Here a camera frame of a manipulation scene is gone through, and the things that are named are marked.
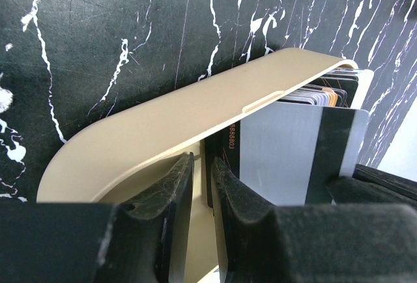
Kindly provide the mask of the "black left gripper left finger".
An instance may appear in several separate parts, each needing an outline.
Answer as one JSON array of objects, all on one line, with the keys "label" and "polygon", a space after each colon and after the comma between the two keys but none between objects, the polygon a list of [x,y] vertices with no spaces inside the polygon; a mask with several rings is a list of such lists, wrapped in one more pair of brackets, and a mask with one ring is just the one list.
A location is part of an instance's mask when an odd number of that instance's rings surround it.
[{"label": "black left gripper left finger", "polygon": [[120,204],[1,203],[2,282],[182,282],[194,156]]}]

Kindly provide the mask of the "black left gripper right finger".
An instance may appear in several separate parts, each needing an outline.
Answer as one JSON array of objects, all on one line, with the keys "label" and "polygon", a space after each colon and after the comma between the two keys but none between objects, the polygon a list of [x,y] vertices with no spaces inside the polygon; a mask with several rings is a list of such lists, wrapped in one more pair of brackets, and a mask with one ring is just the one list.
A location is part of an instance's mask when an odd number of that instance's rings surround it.
[{"label": "black left gripper right finger", "polygon": [[416,281],[416,204],[278,207],[220,158],[211,185],[222,282]]}]

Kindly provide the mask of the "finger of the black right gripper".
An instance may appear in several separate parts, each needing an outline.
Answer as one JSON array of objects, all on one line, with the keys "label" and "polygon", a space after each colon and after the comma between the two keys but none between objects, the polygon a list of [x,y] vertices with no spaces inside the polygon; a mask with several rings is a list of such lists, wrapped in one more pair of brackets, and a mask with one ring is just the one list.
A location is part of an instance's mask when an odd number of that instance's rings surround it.
[{"label": "finger of the black right gripper", "polygon": [[416,182],[361,164],[354,173],[330,179],[326,188],[337,203],[416,204]]}]

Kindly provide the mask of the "beige oval card tray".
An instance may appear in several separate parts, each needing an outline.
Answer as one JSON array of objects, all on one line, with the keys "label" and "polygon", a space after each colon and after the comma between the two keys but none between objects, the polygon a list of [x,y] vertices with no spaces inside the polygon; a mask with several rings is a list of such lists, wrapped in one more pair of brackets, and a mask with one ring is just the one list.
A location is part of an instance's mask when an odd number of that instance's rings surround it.
[{"label": "beige oval card tray", "polygon": [[216,134],[297,91],[323,106],[362,104],[374,73],[342,59],[286,48],[93,123],[48,164],[36,200],[120,203],[194,156],[185,280],[218,282],[209,167]]}]

